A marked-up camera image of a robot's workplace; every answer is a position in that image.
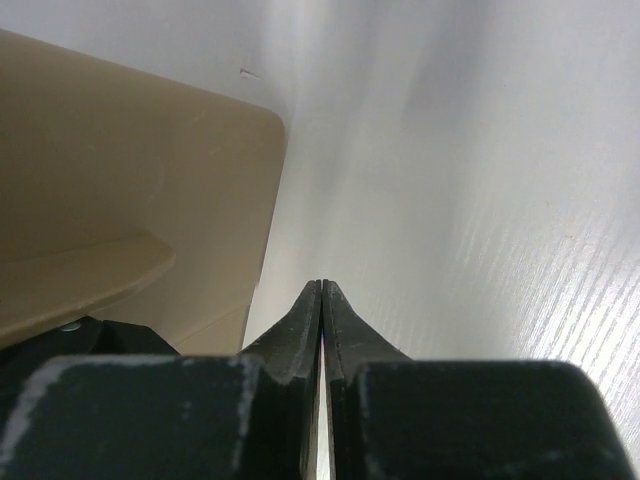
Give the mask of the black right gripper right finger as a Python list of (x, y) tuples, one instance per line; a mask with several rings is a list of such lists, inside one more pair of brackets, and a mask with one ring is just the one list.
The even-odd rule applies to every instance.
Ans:
[(335, 479), (626, 479), (595, 385), (559, 361), (413, 360), (325, 281)]

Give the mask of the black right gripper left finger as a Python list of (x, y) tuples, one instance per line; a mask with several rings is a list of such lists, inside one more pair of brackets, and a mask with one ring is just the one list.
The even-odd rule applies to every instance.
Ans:
[(321, 284), (232, 356), (51, 358), (1, 431), (5, 479), (312, 479)]

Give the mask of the tan plastic toolbox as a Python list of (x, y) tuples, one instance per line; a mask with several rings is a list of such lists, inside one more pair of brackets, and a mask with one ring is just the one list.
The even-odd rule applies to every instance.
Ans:
[(85, 315), (242, 344), (286, 138), (262, 107), (1, 34), (1, 343)]

